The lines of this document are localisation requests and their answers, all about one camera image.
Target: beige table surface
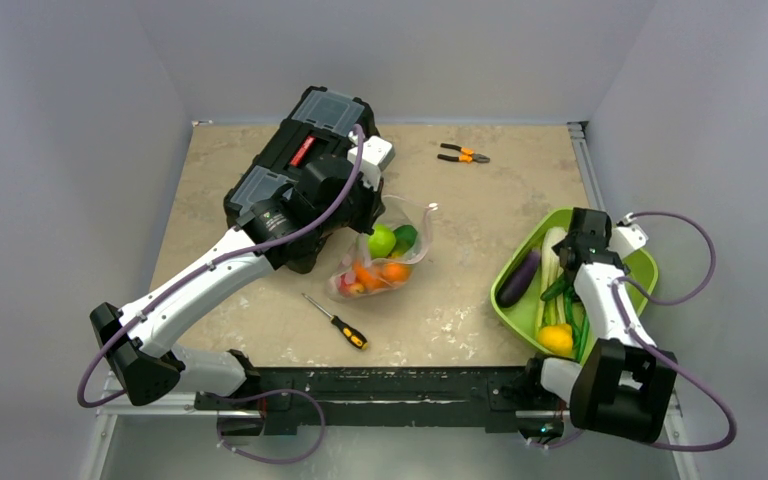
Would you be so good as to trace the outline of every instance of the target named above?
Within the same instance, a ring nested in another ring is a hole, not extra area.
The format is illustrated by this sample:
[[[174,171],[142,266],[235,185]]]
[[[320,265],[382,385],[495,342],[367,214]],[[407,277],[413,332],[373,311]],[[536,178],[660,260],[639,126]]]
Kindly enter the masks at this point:
[[[222,198],[277,127],[197,126],[166,228],[152,288],[198,258],[225,232]],[[380,125],[396,147],[385,193],[436,202],[434,243],[402,289],[347,303],[325,280],[354,238],[328,240],[307,275],[282,268],[244,287],[193,326],[181,344],[240,349],[260,366],[522,365],[534,350],[499,321],[489,289],[550,210],[586,206],[566,127]],[[486,165],[437,160],[440,142],[474,148]],[[363,332],[352,348],[306,292]]]

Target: green plastic bin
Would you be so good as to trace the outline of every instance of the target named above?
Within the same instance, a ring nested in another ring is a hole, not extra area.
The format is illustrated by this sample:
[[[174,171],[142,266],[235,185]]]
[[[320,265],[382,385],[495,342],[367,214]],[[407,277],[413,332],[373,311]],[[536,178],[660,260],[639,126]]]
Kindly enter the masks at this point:
[[[490,288],[490,302],[493,304],[493,308],[496,309],[496,313],[502,319],[502,323],[508,326],[512,332],[517,334],[520,338],[525,340],[534,346],[537,350],[544,353],[549,353],[542,345],[537,343],[537,339],[534,338],[535,322],[540,321],[537,318],[537,306],[540,302],[540,268],[537,269],[537,273],[534,276],[534,281],[528,287],[525,295],[510,308],[502,308],[496,303],[496,292],[499,291],[499,287],[502,286],[505,279],[511,273],[511,270],[522,261],[529,251],[537,248],[538,250],[543,245],[543,236],[546,231],[552,227],[569,228],[569,222],[572,219],[572,208],[559,208],[554,212],[546,215],[546,217],[540,222],[537,227],[528,236],[519,248],[514,253],[513,257],[502,269],[502,272],[496,277],[496,281],[493,282],[493,286]],[[655,284],[658,282],[658,265],[655,263],[655,259],[649,255],[645,249],[640,249],[633,254],[629,255],[625,260],[625,264],[631,269],[629,276],[640,282],[641,285],[646,287],[646,291],[652,293],[655,289]],[[646,307],[647,300],[640,294],[634,287],[627,285],[629,298],[634,305],[634,309],[637,315],[643,312]],[[575,322],[581,325],[581,320],[584,316],[584,308],[580,303],[576,303],[574,308]],[[582,356],[582,362],[587,359],[590,354],[590,350],[593,348],[593,344],[596,339],[592,333],[587,336],[587,345],[585,347],[584,355]]]

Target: screwdriver handle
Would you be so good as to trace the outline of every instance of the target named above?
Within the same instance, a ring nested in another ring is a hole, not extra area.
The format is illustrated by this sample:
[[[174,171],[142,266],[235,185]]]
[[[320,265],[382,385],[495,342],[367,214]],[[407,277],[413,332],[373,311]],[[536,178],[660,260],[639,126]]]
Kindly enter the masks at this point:
[[[348,323],[340,320],[340,317],[337,315],[331,317],[331,325],[337,327],[340,330],[340,333],[346,337],[346,340],[348,340],[353,347],[360,350],[366,350],[366,347],[369,346],[369,342],[366,341],[366,337],[364,337],[362,333]]]

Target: pliers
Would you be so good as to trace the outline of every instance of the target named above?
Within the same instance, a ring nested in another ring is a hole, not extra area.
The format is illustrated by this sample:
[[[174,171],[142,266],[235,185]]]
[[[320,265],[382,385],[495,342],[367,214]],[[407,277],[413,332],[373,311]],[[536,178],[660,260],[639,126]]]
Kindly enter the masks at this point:
[[[437,158],[440,160],[445,160],[447,162],[475,162],[475,163],[487,163],[490,161],[490,157],[486,155],[482,155],[480,153],[475,153],[475,150],[469,149],[469,148],[463,148],[460,145],[453,145],[451,143],[441,143],[440,148],[448,148],[450,150],[457,150],[463,155],[460,155],[458,157],[453,155],[443,155],[442,153],[437,155]]]

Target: red label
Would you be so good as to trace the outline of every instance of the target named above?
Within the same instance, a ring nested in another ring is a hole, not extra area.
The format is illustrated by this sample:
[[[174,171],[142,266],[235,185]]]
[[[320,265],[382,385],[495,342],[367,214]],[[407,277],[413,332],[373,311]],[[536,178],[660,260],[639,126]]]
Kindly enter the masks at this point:
[[[294,167],[298,167],[302,163],[302,159],[304,158],[307,151],[310,149],[310,146],[313,145],[313,141],[316,140],[312,136],[308,135],[305,139],[304,143],[302,144],[301,148],[299,148],[299,151],[296,152],[295,155],[293,155],[293,159],[290,160],[290,165]]]

